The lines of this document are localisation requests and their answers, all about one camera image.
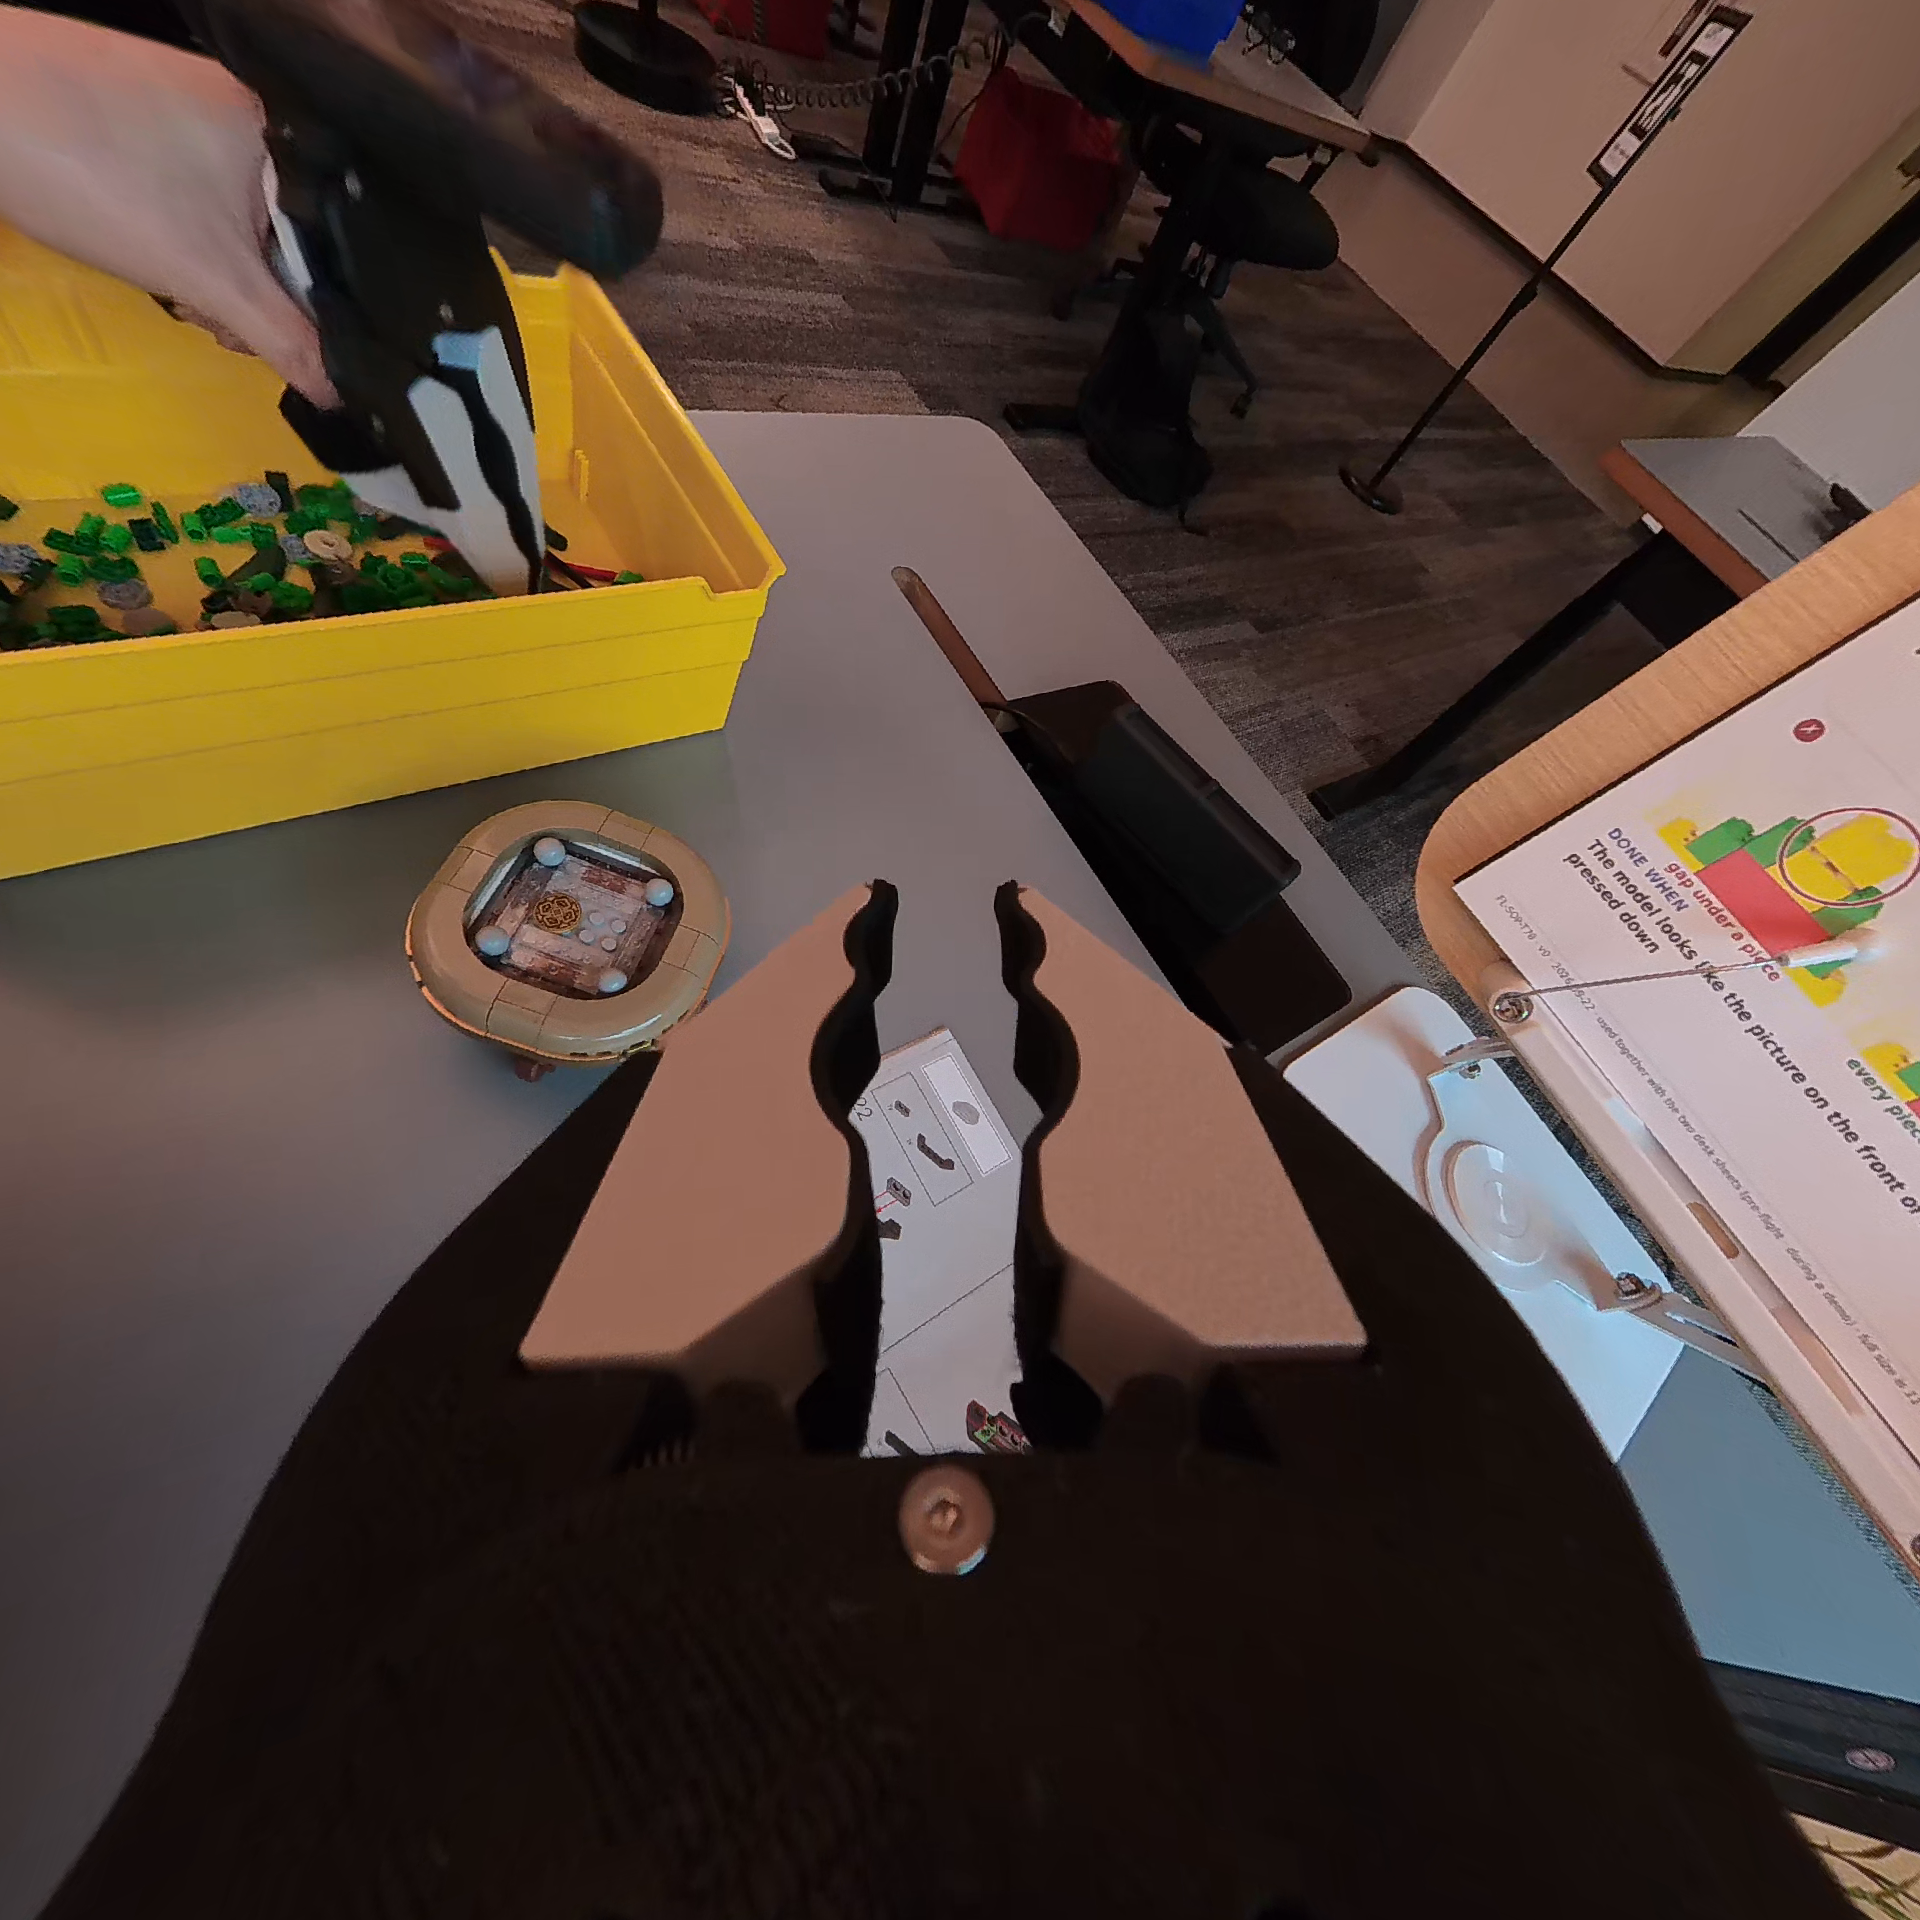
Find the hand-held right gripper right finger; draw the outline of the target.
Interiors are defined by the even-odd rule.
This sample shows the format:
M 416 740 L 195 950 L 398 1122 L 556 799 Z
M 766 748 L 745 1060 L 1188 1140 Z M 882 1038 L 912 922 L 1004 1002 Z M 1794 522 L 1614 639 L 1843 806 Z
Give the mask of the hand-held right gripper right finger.
M 996 890 L 1016 1079 L 1035 1106 L 1016 1214 L 1016 1420 L 1086 1448 L 1123 1391 L 1347 1362 L 1366 1335 L 1242 1056 L 1035 887 Z

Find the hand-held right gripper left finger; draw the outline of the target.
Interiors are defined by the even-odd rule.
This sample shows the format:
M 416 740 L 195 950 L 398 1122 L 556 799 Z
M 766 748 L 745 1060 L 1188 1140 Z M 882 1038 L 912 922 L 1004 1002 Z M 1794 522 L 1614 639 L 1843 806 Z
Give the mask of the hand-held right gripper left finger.
M 810 1450 L 866 1446 L 882 1260 L 852 1106 L 881 1064 L 898 889 L 835 898 L 677 1025 L 518 1359 L 753 1385 Z

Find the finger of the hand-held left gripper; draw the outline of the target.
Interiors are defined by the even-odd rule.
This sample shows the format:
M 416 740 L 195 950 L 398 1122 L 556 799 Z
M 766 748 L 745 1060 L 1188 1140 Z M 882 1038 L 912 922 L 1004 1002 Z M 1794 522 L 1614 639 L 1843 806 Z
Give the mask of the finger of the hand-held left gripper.
M 536 422 L 532 386 L 522 343 L 522 328 L 508 292 L 508 281 L 491 247 L 480 247 L 465 261 L 459 290 L 445 295 L 430 343 L 427 382 L 472 382 L 490 386 L 491 410 L 508 414 L 506 391 L 514 382 Z M 544 501 L 537 466 L 537 593 L 544 589 Z
M 440 460 L 452 502 L 425 497 L 398 461 L 342 468 L 347 486 L 378 510 L 451 542 L 499 596 L 537 589 L 537 437 L 514 382 L 508 414 L 491 410 L 491 388 L 472 382 L 416 382 L 406 399 Z

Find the yellow plastic bin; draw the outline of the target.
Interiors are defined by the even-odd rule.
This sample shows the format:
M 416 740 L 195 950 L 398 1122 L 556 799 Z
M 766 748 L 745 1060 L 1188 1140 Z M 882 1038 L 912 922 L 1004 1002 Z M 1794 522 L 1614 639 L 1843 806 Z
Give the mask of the yellow plastic bin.
M 153 300 L 5 229 L 10 542 L 105 484 L 174 514 L 267 468 L 329 480 L 281 383 Z M 198 630 L 198 548 L 133 552 L 178 633 L 5 652 L 6 878 L 720 729 L 772 544 L 588 273 L 504 272 L 544 516 L 638 583 Z

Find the tan round brick model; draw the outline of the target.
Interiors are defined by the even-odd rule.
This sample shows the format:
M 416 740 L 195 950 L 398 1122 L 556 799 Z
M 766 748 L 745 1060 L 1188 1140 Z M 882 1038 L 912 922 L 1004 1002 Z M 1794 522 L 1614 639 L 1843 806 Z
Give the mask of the tan round brick model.
M 656 1050 L 706 1002 L 730 932 L 718 878 L 677 833 L 549 799 L 472 828 L 403 946 L 425 1002 L 536 1082 Z

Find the pile of small green bricks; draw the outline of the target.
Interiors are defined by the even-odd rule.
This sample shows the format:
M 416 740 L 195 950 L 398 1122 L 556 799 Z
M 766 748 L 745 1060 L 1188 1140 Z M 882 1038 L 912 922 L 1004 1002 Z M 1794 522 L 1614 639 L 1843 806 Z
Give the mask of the pile of small green bricks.
M 5 497 L 10 654 L 467 608 L 496 596 L 449 540 L 345 480 L 265 471 L 193 506 L 110 484 L 100 505 L 25 536 Z

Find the black desk-side chair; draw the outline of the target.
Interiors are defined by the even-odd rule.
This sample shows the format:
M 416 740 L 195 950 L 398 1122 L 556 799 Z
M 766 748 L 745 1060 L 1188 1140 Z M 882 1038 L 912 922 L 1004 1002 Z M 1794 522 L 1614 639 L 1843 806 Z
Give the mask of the black desk-side chair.
M 986 704 L 1177 998 L 1268 1056 L 1352 1001 L 1286 901 L 1302 863 L 1116 680 Z

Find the grey desk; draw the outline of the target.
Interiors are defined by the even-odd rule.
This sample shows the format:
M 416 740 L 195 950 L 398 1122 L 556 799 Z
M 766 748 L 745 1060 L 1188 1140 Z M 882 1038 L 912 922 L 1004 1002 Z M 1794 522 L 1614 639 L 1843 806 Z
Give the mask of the grey desk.
M 649 809 L 726 984 L 870 878 L 881 1049 L 947 1024 L 1021 1130 L 993 898 L 1138 958 L 893 583 L 1004 686 L 1117 678 L 1410 976 L 1016 455 L 968 420 L 699 416 L 786 552 L 722 734 L 5 885 L 5 1916 L 1848 1916 L 1518 1316 L 1278 1074 L 1361 1362 L 910 1458 L 522 1330 L 648 1064 L 524 1088 L 400 922 L 478 818 Z

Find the black desk leg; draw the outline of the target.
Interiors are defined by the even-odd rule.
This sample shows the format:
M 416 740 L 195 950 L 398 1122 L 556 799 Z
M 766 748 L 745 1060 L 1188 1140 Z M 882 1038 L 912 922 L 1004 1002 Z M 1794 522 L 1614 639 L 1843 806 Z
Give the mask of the black desk leg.
M 962 49 L 969 2 L 891 2 L 881 25 L 881 72 L 860 154 L 830 158 L 821 189 L 890 213 L 977 220 L 968 189 L 938 158 L 940 126 Z

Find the wooden top desk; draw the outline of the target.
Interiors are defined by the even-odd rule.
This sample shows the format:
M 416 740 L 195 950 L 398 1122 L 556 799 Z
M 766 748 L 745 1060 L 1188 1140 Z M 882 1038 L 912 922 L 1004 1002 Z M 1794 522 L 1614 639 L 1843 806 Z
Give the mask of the wooden top desk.
M 1097 41 L 1102 49 L 1142 84 L 1158 87 L 1213 112 L 1292 133 L 1310 151 L 1354 153 L 1378 160 L 1376 134 L 1329 92 L 1316 87 L 1296 61 L 1254 49 L 1240 25 L 1203 60 L 1142 38 L 1102 4 L 1049 4 L 1060 17 L 1067 44 Z

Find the person's left hand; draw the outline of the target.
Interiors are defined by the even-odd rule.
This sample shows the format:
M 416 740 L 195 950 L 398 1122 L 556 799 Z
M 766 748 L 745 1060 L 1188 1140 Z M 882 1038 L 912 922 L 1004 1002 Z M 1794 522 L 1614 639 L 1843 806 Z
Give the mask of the person's left hand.
M 270 262 L 257 96 L 225 66 L 69 16 L 2 7 L 2 216 L 169 300 L 320 408 L 320 334 Z

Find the black round stand base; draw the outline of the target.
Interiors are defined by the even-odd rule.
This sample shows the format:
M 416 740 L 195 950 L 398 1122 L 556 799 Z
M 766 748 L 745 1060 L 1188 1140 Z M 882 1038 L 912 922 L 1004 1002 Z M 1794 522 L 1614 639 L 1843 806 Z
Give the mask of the black round stand base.
M 664 21 L 659 2 L 580 2 L 571 8 L 573 53 L 612 94 L 681 117 L 720 112 L 720 66 L 708 45 Z

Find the white instruction booklet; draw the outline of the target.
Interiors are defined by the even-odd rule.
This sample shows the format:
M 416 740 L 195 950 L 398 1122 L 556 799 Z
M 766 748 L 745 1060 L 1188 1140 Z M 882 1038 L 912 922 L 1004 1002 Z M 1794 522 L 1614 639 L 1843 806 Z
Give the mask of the white instruction booklet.
M 1019 1140 L 950 1029 L 881 1057 L 852 1106 L 881 1231 L 866 1456 L 1021 1453 Z

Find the brown rod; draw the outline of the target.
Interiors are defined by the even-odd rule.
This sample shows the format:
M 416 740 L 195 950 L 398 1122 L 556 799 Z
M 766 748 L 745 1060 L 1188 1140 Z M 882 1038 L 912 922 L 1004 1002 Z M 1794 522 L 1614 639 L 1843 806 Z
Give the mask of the brown rod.
M 950 671 L 962 680 L 968 694 L 986 712 L 998 712 L 1004 709 L 1002 687 L 987 665 L 979 661 L 972 641 L 960 633 L 938 593 L 912 567 L 905 564 L 893 567 L 893 583 L 941 657 L 948 663 Z

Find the wooden document stand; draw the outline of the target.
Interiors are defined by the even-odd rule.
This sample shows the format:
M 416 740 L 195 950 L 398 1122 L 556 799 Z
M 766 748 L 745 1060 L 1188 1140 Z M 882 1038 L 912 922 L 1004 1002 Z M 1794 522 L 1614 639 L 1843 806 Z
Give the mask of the wooden document stand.
M 1848 1493 L 1916 1575 L 1916 1448 L 1860 1396 L 1728 1217 L 1546 1010 L 1458 901 L 1457 885 L 1693 734 L 1916 605 L 1916 489 L 1494 767 L 1428 832 L 1416 895 L 1424 934 L 1594 1152 L 1675 1269 L 1738 1337 Z

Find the printed instruction sheet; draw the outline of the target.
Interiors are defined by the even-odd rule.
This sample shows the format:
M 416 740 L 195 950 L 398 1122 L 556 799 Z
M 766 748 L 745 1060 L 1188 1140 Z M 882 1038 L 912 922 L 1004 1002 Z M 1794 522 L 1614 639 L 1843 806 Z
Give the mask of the printed instruction sheet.
M 1457 885 L 1916 1448 L 1917 613 Z

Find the red bag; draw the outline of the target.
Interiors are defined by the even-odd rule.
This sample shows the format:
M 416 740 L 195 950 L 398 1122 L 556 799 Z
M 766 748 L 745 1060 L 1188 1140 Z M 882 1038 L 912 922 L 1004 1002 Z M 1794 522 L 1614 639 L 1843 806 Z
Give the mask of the red bag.
M 973 103 L 953 174 L 993 237 L 1086 253 L 1110 231 L 1129 167 L 1117 120 L 1006 64 Z

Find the black backpack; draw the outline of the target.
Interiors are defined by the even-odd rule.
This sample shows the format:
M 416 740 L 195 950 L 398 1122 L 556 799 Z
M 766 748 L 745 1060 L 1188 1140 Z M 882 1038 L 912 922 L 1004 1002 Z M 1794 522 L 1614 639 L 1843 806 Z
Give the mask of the black backpack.
M 1240 380 L 1243 417 L 1258 374 L 1218 316 L 1205 279 L 1180 272 L 1133 318 L 1117 318 L 1075 405 L 1096 471 L 1131 501 L 1180 518 L 1205 492 L 1211 460 L 1194 431 L 1194 382 L 1211 353 Z

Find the black floor sign stand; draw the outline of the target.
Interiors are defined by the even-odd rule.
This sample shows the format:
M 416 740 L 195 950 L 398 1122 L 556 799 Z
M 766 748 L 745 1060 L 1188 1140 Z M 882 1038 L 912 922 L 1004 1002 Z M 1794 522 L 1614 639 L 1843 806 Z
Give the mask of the black floor sign stand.
M 1498 319 L 1480 335 L 1476 345 L 1451 369 L 1444 386 L 1427 401 L 1421 414 L 1408 428 L 1404 438 L 1371 471 L 1361 471 L 1356 464 L 1339 466 L 1338 476 L 1347 492 L 1362 505 L 1384 516 L 1401 511 L 1401 484 L 1392 477 L 1395 468 L 1404 464 L 1427 428 L 1444 410 L 1450 399 L 1468 383 L 1480 360 L 1494 348 L 1510 321 L 1533 302 L 1533 297 L 1554 279 L 1554 270 L 1572 242 L 1589 229 L 1608 201 L 1619 192 L 1619 185 L 1646 158 L 1657 136 L 1686 108 L 1689 96 L 1712 72 L 1724 53 L 1738 41 L 1752 23 L 1752 7 L 1741 4 L 1692 4 L 1682 17 L 1681 30 L 1672 44 L 1672 56 L 1659 68 L 1657 77 L 1643 89 L 1632 113 L 1608 138 L 1608 144 L 1589 161 L 1592 199 L 1572 220 L 1572 226 L 1554 242 L 1554 247 L 1538 261 L 1510 295 Z

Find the blue box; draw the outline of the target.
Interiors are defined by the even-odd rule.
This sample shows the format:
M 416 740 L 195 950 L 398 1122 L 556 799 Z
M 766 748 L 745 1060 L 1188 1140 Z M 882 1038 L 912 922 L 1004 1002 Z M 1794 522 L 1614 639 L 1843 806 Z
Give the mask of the blue box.
M 1133 36 L 1181 56 L 1208 61 L 1218 44 L 1233 33 L 1243 2 L 1100 2 L 1100 7 Z

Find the black office chair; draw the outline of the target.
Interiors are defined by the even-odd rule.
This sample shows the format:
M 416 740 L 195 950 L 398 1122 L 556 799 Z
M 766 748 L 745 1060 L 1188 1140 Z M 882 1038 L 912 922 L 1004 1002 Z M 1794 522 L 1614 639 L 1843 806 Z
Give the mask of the black office chair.
M 1138 316 L 1180 272 L 1205 279 L 1218 300 L 1222 276 L 1240 264 L 1324 272 L 1338 262 L 1333 216 L 1308 182 L 1273 170 L 1268 134 L 1243 142 L 1226 133 L 1190 133 L 1174 117 L 1158 113 L 1133 134 L 1133 148 L 1142 178 L 1168 204 L 1117 318 Z M 1075 405 L 1076 397 L 1070 405 L 1011 401 L 1002 416 L 1019 434 L 1078 438 Z

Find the black metal bar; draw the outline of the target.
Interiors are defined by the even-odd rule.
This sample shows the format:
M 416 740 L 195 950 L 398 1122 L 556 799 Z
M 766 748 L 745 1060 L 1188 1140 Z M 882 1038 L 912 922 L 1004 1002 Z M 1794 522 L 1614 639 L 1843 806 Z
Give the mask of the black metal bar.
M 1916 1853 L 1916 1703 L 1734 1664 L 1708 1672 L 1789 1813 Z

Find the wooden edged grey table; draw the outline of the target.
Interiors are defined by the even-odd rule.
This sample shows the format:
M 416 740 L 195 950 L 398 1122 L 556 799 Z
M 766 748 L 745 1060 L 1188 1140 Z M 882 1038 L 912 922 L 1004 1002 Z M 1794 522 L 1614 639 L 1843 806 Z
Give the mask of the wooden edged grey table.
M 1628 613 L 1666 654 L 1873 514 L 1769 437 L 1632 438 L 1600 466 L 1652 529 L 1376 767 L 1316 785 L 1322 818 L 1397 793 L 1608 614 Z

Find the floral patterned cloth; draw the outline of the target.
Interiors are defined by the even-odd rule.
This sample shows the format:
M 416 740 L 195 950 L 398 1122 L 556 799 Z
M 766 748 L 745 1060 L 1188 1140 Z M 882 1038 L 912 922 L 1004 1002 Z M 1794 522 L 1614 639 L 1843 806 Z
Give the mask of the floral patterned cloth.
M 1900 1841 L 1792 1814 L 1848 1902 L 1873 1918 L 1917 1918 L 1917 1853 Z

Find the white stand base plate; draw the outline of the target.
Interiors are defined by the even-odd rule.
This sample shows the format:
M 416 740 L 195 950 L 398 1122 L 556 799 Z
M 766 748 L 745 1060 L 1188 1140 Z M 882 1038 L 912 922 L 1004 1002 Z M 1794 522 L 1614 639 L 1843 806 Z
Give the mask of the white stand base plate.
M 1469 1041 L 1468 1024 L 1444 998 L 1427 989 L 1397 989 L 1300 1050 L 1284 1066 L 1284 1076 L 1428 1212 L 1420 1183 L 1424 1146 L 1434 1134 L 1427 1076 L 1444 1056 Z M 1677 1346 L 1657 1337 L 1652 1357 L 1668 1365 L 1664 1381 L 1628 1390 L 1602 1382 L 1597 1391 L 1589 1391 L 1569 1381 L 1546 1346 L 1544 1351 L 1589 1415 L 1610 1458 L 1620 1458 L 1628 1448 L 1677 1359 Z

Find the metal stand bracket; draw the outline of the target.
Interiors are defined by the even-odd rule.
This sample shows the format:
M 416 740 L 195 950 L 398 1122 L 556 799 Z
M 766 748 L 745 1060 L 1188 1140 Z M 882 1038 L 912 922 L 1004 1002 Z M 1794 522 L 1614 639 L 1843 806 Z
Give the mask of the metal stand bracket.
M 1626 1225 L 1502 1066 L 1505 1045 L 1469 1041 L 1428 1072 L 1434 1110 L 1420 1183 L 1569 1381 L 1656 1388 L 1657 1337 L 1734 1373 L 1760 1369 L 1715 1310 L 1693 1303 Z

